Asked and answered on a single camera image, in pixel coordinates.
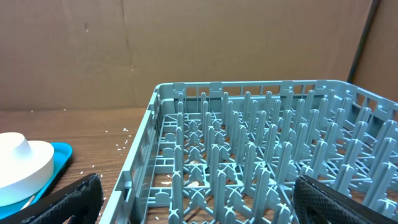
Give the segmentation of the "black pole in background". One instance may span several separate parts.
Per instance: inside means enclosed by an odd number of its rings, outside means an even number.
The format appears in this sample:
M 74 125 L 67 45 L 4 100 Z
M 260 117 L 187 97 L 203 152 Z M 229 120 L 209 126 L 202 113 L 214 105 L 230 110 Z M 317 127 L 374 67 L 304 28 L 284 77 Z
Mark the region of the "black pole in background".
M 348 83 L 353 84 L 353 82 L 354 82 L 354 76 L 355 76 L 356 70 L 358 68 L 361 56 L 363 54 L 363 50 L 366 45 L 366 41 L 368 39 L 368 35 L 370 33 L 371 26 L 373 24 L 373 21 L 376 16 L 377 10 L 379 8 L 380 2 L 381 2 L 381 0 L 372 0 L 371 1 L 371 5 L 369 8 L 367 18 L 366 18 L 366 22 L 364 24 L 364 27 L 363 27 L 363 30 L 361 33 L 361 37 L 360 37 L 360 40 L 359 40 L 352 64 L 351 64 L 351 68 L 349 70 L 348 77 L 347 77 Z

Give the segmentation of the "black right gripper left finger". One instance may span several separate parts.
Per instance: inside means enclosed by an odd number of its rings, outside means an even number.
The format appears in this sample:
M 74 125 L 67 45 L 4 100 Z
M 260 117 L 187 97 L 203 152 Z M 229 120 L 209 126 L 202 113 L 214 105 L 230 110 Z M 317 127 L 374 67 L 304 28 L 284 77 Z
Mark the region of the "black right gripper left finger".
M 6 217 L 1 223 L 58 224 L 95 223 L 104 204 L 103 188 L 97 174 L 91 173 L 50 194 L 33 205 Z

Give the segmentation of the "wooden chopstick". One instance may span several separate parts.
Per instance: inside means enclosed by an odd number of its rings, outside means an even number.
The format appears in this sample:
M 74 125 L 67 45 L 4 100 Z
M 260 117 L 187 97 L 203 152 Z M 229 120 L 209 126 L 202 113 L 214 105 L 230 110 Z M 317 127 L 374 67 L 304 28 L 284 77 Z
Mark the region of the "wooden chopstick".
M 21 207 L 21 210 L 25 209 L 26 207 L 28 207 L 32 201 L 35 199 L 35 195 L 31 196 L 30 199 L 28 199 L 28 201 Z

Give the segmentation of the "grey dishwasher rack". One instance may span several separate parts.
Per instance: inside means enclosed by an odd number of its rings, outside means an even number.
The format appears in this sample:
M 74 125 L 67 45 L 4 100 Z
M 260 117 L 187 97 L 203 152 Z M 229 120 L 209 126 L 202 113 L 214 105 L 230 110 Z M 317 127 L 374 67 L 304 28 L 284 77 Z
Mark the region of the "grey dishwasher rack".
M 339 80 L 163 83 L 101 223 L 295 223 L 300 175 L 397 220 L 397 103 Z

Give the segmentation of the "white cup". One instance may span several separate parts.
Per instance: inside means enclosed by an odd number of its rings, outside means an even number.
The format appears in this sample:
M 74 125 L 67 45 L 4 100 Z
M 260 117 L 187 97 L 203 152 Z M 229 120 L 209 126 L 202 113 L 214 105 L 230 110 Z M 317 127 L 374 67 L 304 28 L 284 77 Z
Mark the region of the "white cup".
M 6 159 L 25 159 L 31 154 L 31 148 L 21 133 L 1 133 L 1 157 Z

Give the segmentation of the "teal plastic tray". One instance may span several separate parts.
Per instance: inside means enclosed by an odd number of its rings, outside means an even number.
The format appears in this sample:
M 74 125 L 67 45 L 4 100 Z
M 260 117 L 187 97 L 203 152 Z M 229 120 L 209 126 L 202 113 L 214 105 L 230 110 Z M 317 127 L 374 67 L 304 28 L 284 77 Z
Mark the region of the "teal plastic tray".
M 51 142 L 54 147 L 53 164 L 54 170 L 50 180 L 44 185 L 42 189 L 34 194 L 34 199 L 31 201 L 31 205 L 36 203 L 38 200 L 46 197 L 52 189 L 56 186 L 61 176 L 65 173 L 68 166 L 70 165 L 70 158 L 73 154 L 73 148 L 71 145 L 65 142 Z M 1 207 L 1 219 L 5 219 L 18 211 L 30 200 L 30 197 L 21 200 L 20 202 Z

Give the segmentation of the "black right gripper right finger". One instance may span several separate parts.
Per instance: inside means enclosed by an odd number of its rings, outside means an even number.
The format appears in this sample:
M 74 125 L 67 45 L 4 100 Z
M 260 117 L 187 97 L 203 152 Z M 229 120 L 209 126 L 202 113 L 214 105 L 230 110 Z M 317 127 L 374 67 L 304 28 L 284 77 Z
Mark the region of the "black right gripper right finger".
M 296 179 L 293 203 L 300 224 L 397 224 L 307 175 Z

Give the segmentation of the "pale green bowl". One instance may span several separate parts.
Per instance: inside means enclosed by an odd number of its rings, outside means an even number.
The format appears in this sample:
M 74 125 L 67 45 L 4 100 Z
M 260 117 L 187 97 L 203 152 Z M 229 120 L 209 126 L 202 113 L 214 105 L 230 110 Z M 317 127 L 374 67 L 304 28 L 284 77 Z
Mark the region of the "pale green bowl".
M 1 157 L 1 206 L 17 203 L 38 192 L 53 175 L 53 146 L 28 141 L 31 154 L 25 159 Z

